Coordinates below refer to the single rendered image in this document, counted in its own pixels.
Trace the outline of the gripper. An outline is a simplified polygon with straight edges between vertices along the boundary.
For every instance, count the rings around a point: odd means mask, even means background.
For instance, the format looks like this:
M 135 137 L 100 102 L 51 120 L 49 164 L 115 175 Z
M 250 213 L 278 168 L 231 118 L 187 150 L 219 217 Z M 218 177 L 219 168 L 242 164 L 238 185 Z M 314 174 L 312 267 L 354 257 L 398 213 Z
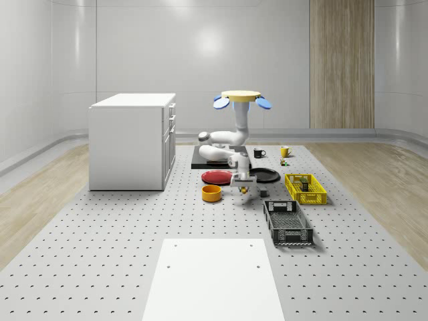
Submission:
M 257 187 L 257 177 L 241 178 L 240 176 L 232 176 L 230 186 L 237 187 L 242 194 L 246 194 L 251 187 Z

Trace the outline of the black plate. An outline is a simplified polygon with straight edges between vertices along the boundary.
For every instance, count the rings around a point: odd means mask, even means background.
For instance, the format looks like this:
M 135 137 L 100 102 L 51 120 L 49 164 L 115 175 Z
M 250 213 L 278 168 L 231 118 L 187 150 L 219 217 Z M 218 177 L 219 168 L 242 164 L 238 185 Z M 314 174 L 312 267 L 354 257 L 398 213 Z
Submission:
M 252 168 L 249 170 L 251 176 L 257 177 L 257 183 L 274 183 L 280 180 L 280 174 L 272 169 L 263 167 Z

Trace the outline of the red plate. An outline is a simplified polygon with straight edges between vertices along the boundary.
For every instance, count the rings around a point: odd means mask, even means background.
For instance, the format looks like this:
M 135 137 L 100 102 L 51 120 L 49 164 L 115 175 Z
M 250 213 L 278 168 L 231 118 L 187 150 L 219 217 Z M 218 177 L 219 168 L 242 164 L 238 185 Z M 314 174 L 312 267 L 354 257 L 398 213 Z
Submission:
M 201 179 L 210 185 L 229 185 L 232 172 L 226 170 L 211 170 L 203 173 Z

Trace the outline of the yellow bowl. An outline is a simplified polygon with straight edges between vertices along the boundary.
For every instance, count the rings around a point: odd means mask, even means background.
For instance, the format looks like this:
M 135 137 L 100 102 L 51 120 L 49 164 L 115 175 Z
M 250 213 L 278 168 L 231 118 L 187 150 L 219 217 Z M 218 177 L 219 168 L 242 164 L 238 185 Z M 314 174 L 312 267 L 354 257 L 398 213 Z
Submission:
M 218 185 L 205 185 L 202 187 L 202 199 L 214 203 L 221 200 L 221 187 Z

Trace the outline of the black stove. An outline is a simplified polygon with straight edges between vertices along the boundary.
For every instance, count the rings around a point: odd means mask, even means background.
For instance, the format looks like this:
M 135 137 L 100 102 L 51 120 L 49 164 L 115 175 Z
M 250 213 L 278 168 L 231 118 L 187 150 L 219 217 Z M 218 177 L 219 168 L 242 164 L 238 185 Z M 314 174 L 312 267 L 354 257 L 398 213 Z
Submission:
M 191 169 L 225 169 L 229 170 L 230 167 L 227 163 L 227 159 L 221 160 L 219 162 L 211 162 L 203 158 L 199 154 L 199 149 L 201 146 L 194 146 L 194 152 L 191 162 Z M 230 150 L 234 152 L 247 152 L 246 146 L 227 146 Z

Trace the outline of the yellow basket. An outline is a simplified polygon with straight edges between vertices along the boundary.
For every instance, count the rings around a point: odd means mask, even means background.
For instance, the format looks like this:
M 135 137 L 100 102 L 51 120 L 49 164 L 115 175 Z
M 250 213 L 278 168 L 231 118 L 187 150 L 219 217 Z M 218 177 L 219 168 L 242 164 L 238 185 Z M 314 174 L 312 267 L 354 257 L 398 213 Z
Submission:
M 306 178 L 308 191 L 300 189 L 300 180 Z M 286 174 L 285 185 L 293 200 L 300 204 L 323 204 L 327 203 L 327 192 L 312 174 Z

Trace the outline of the dark grey basket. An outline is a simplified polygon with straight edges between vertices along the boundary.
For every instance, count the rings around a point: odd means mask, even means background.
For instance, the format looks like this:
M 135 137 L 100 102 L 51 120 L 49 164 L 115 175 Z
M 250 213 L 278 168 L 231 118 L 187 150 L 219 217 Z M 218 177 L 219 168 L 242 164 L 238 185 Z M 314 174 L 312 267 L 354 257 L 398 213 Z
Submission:
M 297 201 L 264 201 L 263 212 L 276 244 L 313 243 L 313 227 Z

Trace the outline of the white board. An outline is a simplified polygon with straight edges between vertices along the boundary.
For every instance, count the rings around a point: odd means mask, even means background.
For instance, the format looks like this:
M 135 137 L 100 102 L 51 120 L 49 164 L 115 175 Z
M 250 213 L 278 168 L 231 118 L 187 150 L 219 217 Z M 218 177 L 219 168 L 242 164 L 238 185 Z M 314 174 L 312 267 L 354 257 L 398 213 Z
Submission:
M 284 321 L 262 239 L 165 239 L 142 321 Z

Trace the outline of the white cabinet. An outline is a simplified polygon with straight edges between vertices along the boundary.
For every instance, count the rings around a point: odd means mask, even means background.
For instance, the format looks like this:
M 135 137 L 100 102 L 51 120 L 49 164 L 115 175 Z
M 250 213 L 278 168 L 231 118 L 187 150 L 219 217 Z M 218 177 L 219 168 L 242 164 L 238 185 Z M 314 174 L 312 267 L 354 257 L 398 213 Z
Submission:
M 89 117 L 89 188 L 165 189 L 175 161 L 174 93 L 117 94 Z

